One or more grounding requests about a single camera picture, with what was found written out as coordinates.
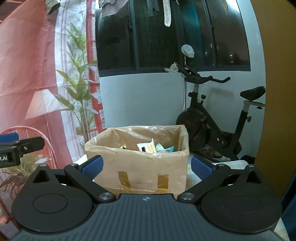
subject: printed curtain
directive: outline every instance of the printed curtain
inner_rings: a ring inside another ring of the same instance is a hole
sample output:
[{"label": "printed curtain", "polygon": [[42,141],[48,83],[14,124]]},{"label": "printed curtain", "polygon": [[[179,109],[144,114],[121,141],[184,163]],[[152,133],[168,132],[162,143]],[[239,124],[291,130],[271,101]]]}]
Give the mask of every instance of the printed curtain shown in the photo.
[{"label": "printed curtain", "polygon": [[46,142],[20,166],[0,169],[0,241],[18,232],[11,205],[35,168],[75,162],[85,143],[106,129],[94,13],[95,0],[62,0],[50,15],[45,0],[0,6],[0,134]]}]

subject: hanging towel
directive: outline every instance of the hanging towel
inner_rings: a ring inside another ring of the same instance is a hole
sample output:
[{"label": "hanging towel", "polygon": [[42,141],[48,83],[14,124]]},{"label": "hanging towel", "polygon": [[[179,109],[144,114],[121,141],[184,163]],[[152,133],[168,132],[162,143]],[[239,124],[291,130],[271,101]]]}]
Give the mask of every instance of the hanging towel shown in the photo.
[{"label": "hanging towel", "polygon": [[116,14],[128,0],[100,0],[102,5],[102,17]]},{"label": "hanging towel", "polygon": [[157,0],[147,0],[147,16],[152,17],[159,13]]},{"label": "hanging towel", "polygon": [[171,23],[170,0],[163,0],[163,10],[165,12],[165,26],[169,27]]}]

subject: bike handlebar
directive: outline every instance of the bike handlebar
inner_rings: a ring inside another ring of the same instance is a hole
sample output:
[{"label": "bike handlebar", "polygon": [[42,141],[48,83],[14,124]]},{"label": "bike handlebar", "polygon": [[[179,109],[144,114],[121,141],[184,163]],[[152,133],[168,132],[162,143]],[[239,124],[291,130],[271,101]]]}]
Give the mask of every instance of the bike handlebar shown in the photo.
[{"label": "bike handlebar", "polygon": [[219,79],[214,79],[213,76],[208,76],[208,77],[201,77],[196,71],[194,71],[193,69],[188,69],[185,68],[184,66],[181,65],[177,65],[179,72],[183,73],[185,75],[185,81],[186,82],[190,82],[193,84],[204,84],[208,81],[214,81],[217,83],[226,83],[228,80],[230,80],[230,77],[227,77],[224,80],[219,80]]}]

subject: trash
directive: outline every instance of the trash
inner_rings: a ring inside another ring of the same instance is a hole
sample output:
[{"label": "trash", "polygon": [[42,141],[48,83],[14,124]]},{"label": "trash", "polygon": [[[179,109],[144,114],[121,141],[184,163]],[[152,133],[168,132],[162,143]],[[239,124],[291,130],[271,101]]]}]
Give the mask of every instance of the trash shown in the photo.
[{"label": "trash", "polygon": [[150,143],[138,143],[137,146],[140,151],[146,151],[148,153],[156,153],[156,148],[155,148],[153,138]]},{"label": "trash", "polygon": [[123,146],[121,146],[119,149],[126,150],[126,144],[124,144]]},{"label": "trash", "polygon": [[168,68],[165,68],[165,71],[166,71],[166,72],[169,72],[169,73],[177,73],[177,72],[178,72],[177,63],[174,62],[174,63],[170,66],[169,69],[168,69]]},{"label": "trash", "polygon": [[174,151],[174,146],[171,146],[171,147],[169,147],[169,148],[164,148],[160,143],[158,143],[157,145],[156,145],[156,151],[157,152],[173,152]]},{"label": "trash", "polygon": [[164,150],[165,148],[160,144],[160,143],[158,143],[157,145],[156,145],[156,151],[157,152],[159,152],[159,151],[161,151],[161,150]]}]

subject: brown packing tape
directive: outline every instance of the brown packing tape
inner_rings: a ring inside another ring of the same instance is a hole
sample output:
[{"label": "brown packing tape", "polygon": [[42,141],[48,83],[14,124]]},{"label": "brown packing tape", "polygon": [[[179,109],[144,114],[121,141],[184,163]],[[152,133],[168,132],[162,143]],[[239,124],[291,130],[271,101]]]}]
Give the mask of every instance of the brown packing tape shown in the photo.
[{"label": "brown packing tape", "polygon": [[127,172],[117,172],[118,173],[118,178],[120,181],[120,187],[124,192],[129,193],[131,190],[131,185],[128,181],[128,174]]},{"label": "brown packing tape", "polygon": [[[127,172],[118,171],[117,173],[120,181],[120,188],[126,193],[131,193],[131,185],[128,180]],[[156,193],[168,193],[168,174],[157,176]]]},{"label": "brown packing tape", "polygon": [[168,193],[168,174],[158,175],[156,193]]}]

